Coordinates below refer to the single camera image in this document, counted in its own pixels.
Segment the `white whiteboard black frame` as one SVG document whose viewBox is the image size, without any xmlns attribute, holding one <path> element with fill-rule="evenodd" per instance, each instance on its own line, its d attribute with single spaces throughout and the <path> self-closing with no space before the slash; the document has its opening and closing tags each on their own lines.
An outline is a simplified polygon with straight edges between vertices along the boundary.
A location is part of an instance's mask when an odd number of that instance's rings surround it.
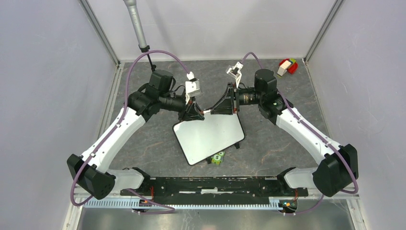
<svg viewBox="0 0 406 230">
<path fill-rule="evenodd" d="M 245 132 L 238 114 L 204 114 L 204 120 L 182 121 L 172 127 L 186 162 L 192 166 L 229 147 L 240 148 Z"/>
</svg>

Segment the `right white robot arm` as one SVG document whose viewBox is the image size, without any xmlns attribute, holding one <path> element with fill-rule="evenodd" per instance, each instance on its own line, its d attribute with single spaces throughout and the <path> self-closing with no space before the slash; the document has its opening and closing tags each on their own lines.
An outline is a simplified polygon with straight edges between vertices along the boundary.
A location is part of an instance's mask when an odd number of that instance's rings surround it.
<svg viewBox="0 0 406 230">
<path fill-rule="evenodd" d="M 209 110 L 211 114 L 237 114 L 242 105 L 258 105 L 261 115 L 291 135 L 315 160 L 317 167 L 289 168 L 278 175 L 277 191 L 290 195 L 296 188 L 315 188 L 332 197 L 338 192 L 356 194 L 358 154 L 351 145 L 341 145 L 308 122 L 277 88 L 273 71 L 255 72 L 254 86 L 240 88 L 240 67 L 230 67 L 226 73 L 235 79 L 228 83 L 221 99 Z"/>
</svg>

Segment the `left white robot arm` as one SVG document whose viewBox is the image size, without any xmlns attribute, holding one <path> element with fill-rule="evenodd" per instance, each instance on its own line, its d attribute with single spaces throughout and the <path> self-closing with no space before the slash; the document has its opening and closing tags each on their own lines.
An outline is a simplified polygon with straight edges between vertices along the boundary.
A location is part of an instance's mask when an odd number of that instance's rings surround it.
<svg viewBox="0 0 406 230">
<path fill-rule="evenodd" d="M 101 200 L 113 190 L 133 189 L 138 195 L 150 190 L 150 181 L 140 170 L 111 170 L 109 167 L 129 138 L 161 109 L 177 112 L 180 121 L 204 120 L 195 96 L 201 94 L 200 82 L 188 73 L 184 92 L 173 90 L 173 75 L 165 70 L 152 72 L 148 83 L 126 94 L 123 108 L 99 139 L 81 155 L 72 154 L 67 165 L 74 185 L 81 186 L 92 198 Z"/>
</svg>

